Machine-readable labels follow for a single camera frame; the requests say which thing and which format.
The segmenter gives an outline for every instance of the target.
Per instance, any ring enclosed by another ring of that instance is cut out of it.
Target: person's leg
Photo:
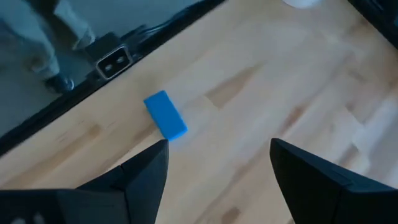
[[[87,47],[95,41],[90,25],[72,9],[67,0],[59,0],[53,13],[76,35],[76,40],[72,45],[73,50]]]
[[[25,1],[1,0],[0,17],[16,35],[36,47],[29,69],[43,79],[47,88],[57,93],[73,89],[73,82],[60,75],[55,49]]]

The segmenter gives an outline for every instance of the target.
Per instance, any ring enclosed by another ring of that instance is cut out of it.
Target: gray pants
[[[55,0],[52,7],[47,7],[49,12],[37,10],[34,2],[27,1],[0,0],[0,18],[13,34],[37,46],[29,69],[43,79],[50,78],[60,73],[60,67],[54,46],[44,32],[37,13],[52,14],[70,29],[75,36],[75,41],[71,45],[73,50],[87,46],[95,40],[95,37],[88,23],[77,16],[67,0]]]

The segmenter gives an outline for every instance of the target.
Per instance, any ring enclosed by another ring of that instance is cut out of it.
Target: gray floor
[[[90,23],[97,36],[111,31],[124,35],[143,24],[155,26],[197,1],[70,0],[74,10]],[[77,84],[82,82],[92,66],[78,52],[66,49],[56,40],[53,43],[62,73],[70,75]],[[10,58],[21,58],[23,53],[22,49],[0,54],[0,136],[59,97],[48,92],[40,79],[24,69],[21,62],[10,62]]]

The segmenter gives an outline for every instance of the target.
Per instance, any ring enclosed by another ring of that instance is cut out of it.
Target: pant leg
[[[76,35],[73,50],[82,49],[95,41],[90,25],[72,9],[69,1],[58,0],[53,13]]]
[[[50,78],[60,72],[55,49],[42,30],[35,12],[23,0],[0,0],[0,17],[19,37],[38,46],[30,69]]]

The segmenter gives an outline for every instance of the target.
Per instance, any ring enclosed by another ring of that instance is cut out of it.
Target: wooden table
[[[189,131],[170,143],[157,223],[285,224],[270,139],[366,173],[397,71],[345,0],[229,0],[0,158],[0,185],[76,187],[136,155],[162,139],[142,101],[166,90]]]

